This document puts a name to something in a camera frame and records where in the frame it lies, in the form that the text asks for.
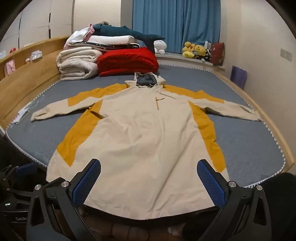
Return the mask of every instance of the purple object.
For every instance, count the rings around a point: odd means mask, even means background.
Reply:
[[[230,80],[241,89],[244,89],[244,84],[247,80],[247,72],[239,67],[232,66]]]

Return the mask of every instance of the wooden bed frame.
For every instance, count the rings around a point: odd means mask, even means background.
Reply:
[[[5,130],[9,123],[17,116],[21,108],[59,80],[60,73],[56,66],[56,58],[63,49],[68,37],[69,36],[48,39],[29,45],[0,60],[0,127],[3,130]],[[35,50],[41,50],[43,57],[26,64],[25,59]],[[16,71],[10,76],[5,77],[4,65],[7,61],[12,59],[15,60]],[[286,166],[283,172],[288,171],[295,163],[295,160],[286,140],[274,122],[261,107],[236,84],[221,73],[217,71],[214,71],[214,73],[260,113],[285,154]]]

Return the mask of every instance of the gray bed sheet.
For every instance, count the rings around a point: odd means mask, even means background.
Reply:
[[[167,84],[192,91],[203,90],[211,96],[247,106],[238,94],[211,72],[160,65],[159,74]],[[46,167],[58,144],[84,111],[34,122],[30,121],[31,114],[79,92],[132,79],[132,75],[124,75],[60,81],[37,97],[29,106],[30,113],[19,124],[10,125],[6,134],[23,153]],[[279,173],[284,167],[282,153],[263,122],[208,115],[214,122],[217,143],[224,154],[230,180],[240,186],[249,186]]]

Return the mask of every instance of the yellow side panel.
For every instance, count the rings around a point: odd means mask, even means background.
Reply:
[[[163,87],[163,89],[165,91],[169,91],[169,92],[172,92],[172,93],[175,93],[175,94],[178,94],[178,95],[185,95],[185,96],[191,97],[193,99],[207,99],[209,101],[213,101],[213,102],[218,102],[218,103],[224,104],[224,100],[223,99],[212,97],[212,96],[208,95],[207,93],[205,93],[202,90],[200,90],[198,92],[194,92],[194,91],[190,91],[190,90],[183,89],[181,87],[172,86],[172,85],[165,85]]]
[[[198,126],[198,129],[200,130],[209,156],[213,161],[214,167],[217,172],[222,172],[226,168],[226,164],[223,153],[216,143],[214,123],[197,105],[194,105],[190,101],[188,102],[192,109],[193,118]]]
[[[95,98],[102,98],[105,95],[113,95],[119,91],[122,91],[127,88],[126,84],[113,84],[107,86],[105,88],[97,88],[91,91],[81,92],[76,96],[68,98],[68,106],[73,106],[78,104],[80,101],[88,98],[88,97],[95,97]]]
[[[75,160],[78,147],[91,135],[98,122],[102,119],[97,115],[103,100],[87,109],[69,130],[64,140],[58,145],[57,151],[64,161],[71,166]]]

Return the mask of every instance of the white plush toy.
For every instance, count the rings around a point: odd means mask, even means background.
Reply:
[[[155,53],[165,54],[165,49],[167,48],[166,43],[163,40],[154,41],[154,50]]]

